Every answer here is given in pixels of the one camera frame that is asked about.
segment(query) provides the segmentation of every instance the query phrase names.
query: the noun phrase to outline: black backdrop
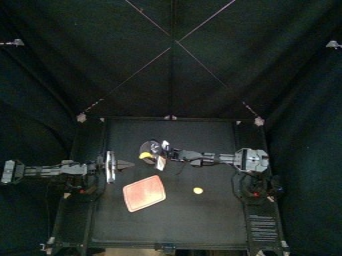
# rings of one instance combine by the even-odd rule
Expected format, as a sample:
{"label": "black backdrop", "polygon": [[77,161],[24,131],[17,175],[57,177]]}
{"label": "black backdrop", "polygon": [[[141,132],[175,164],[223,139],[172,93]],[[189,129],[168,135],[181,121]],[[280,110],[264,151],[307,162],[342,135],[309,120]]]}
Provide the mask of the black backdrop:
{"label": "black backdrop", "polygon": [[[324,45],[340,13],[332,0],[1,1],[0,41],[25,46],[0,48],[0,162],[64,159],[101,98],[86,115],[253,118],[244,101],[265,119],[292,252],[338,255],[342,51]],[[1,250],[45,241],[40,186],[1,188]]]}

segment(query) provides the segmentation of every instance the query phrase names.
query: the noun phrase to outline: black curtain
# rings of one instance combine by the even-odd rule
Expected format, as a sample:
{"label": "black curtain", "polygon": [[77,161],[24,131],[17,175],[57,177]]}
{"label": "black curtain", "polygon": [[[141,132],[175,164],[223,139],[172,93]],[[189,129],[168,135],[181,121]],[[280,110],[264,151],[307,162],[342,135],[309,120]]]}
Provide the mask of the black curtain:
{"label": "black curtain", "polygon": [[342,51],[323,49],[291,82],[268,120],[284,234],[293,255],[339,255]]}

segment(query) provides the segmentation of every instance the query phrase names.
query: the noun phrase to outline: pink plate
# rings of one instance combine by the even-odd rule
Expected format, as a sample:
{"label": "pink plate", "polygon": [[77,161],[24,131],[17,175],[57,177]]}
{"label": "pink plate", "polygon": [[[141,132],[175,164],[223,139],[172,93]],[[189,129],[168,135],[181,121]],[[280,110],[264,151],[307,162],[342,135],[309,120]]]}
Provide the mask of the pink plate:
{"label": "pink plate", "polygon": [[161,180],[157,175],[122,187],[122,196],[129,212],[134,212],[165,199]]}

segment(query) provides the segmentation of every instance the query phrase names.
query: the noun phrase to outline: cable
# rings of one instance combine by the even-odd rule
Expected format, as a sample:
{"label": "cable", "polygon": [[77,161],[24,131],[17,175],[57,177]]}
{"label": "cable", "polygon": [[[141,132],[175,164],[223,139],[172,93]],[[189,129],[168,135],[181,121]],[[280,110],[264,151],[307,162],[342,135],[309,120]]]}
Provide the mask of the cable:
{"label": "cable", "polygon": [[45,191],[45,207],[46,207],[46,217],[48,217],[48,239],[49,239],[49,224],[50,224],[50,218],[49,218],[49,206],[48,206],[48,191],[49,191],[49,184],[50,184],[50,180],[46,184],[46,191]]}
{"label": "cable", "polygon": [[181,165],[180,171],[179,171],[175,175],[179,175],[179,174],[183,172],[184,167],[185,167],[185,164],[187,164],[187,162],[183,162],[183,165]]}

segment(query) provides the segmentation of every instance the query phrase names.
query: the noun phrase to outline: small object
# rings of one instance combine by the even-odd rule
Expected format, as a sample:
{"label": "small object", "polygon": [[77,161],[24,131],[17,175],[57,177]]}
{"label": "small object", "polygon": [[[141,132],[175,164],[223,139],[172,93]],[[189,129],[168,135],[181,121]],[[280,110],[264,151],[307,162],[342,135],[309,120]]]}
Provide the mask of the small object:
{"label": "small object", "polygon": [[267,196],[267,199],[271,203],[273,203],[273,197],[272,196]]}
{"label": "small object", "polygon": [[70,193],[64,193],[62,198],[66,199],[70,196]]}
{"label": "small object", "polygon": [[84,113],[80,113],[76,118],[78,123],[84,123],[86,121],[86,115]]}
{"label": "small object", "polygon": [[264,120],[257,116],[257,117],[253,119],[253,124],[255,124],[256,126],[263,126]]}
{"label": "small object", "polygon": [[153,175],[122,187],[124,202],[129,212],[134,212],[165,199],[161,180]]}
{"label": "small object", "polygon": [[165,158],[161,157],[161,156],[157,156],[154,168],[156,168],[158,171],[163,171],[163,170],[164,170],[164,167],[165,167]]}
{"label": "small object", "polygon": [[342,45],[338,44],[338,42],[336,42],[335,40],[331,40],[331,41],[327,43],[325,47],[327,47],[327,48],[335,48],[335,50],[336,50],[338,48],[342,48]]}
{"label": "small object", "polygon": [[173,115],[167,115],[167,116],[164,116],[164,120],[176,121],[176,116],[173,116]]}
{"label": "small object", "polygon": [[112,184],[114,181],[114,171],[116,171],[116,159],[114,159],[113,151],[106,151],[105,174],[106,174],[108,184]]}
{"label": "small object", "polygon": [[14,45],[16,47],[17,46],[25,46],[21,39],[14,39],[13,42],[0,42],[0,46],[2,46],[2,45]]}
{"label": "small object", "polygon": [[195,188],[193,188],[193,193],[195,193],[196,195],[200,195],[200,194],[203,193],[203,188],[195,187]]}

